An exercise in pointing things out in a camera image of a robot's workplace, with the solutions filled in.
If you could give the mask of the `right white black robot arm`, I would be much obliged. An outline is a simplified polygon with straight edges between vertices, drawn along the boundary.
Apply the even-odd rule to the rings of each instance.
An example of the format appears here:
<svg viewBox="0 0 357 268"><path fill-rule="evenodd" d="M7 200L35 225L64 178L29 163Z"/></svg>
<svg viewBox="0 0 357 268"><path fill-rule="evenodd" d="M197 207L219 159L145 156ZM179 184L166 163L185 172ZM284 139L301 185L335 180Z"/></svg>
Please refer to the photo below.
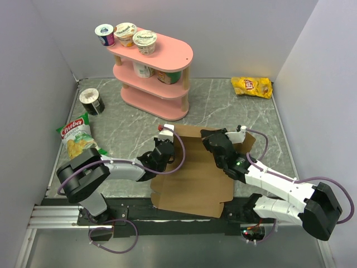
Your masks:
<svg viewBox="0 0 357 268"><path fill-rule="evenodd" d="M249 222L260 218L274 218L298 224L311 236L327 241L342 208L331 187L323 182L309 182L282 175L255 160L248 153L237 152L234 144L245 140L245 128L229 132L226 129L201 130L204 147L212 153L216 166L228 177L244 184L262 188L275 198L257 196L244 208Z"/></svg>

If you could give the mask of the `brown cardboard box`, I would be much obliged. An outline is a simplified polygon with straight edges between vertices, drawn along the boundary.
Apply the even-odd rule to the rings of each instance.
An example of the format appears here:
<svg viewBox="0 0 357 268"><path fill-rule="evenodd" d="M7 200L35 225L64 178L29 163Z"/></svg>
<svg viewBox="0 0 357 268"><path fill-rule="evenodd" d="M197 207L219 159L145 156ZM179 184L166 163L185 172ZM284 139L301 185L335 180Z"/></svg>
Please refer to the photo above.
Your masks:
<svg viewBox="0 0 357 268"><path fill-rule="evenodd" d="M220 218L224 204L233 199L234 181L216 167L200 131L198 126L175 125L182 142L174 140L169 174L151 180L151 202L158 209Z"/></svg>

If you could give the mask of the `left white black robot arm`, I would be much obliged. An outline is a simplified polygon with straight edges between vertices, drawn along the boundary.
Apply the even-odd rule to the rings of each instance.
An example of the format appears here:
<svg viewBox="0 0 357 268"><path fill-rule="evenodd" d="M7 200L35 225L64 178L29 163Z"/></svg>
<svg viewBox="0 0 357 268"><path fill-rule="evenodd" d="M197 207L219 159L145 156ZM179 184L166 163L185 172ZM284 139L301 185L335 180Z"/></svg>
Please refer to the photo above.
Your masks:
<svg viewBox="0 0 357 268"><path fill-rule="evenodd" d="M175 159L173 142L155 139L156 147L132 160L116 159L99 153L95 148L84 150L56 171L60 181L58 195L69 203L79 203L92 223L105 224L113 218L98 187L106 179L148 181L165 171Z"/></svg>

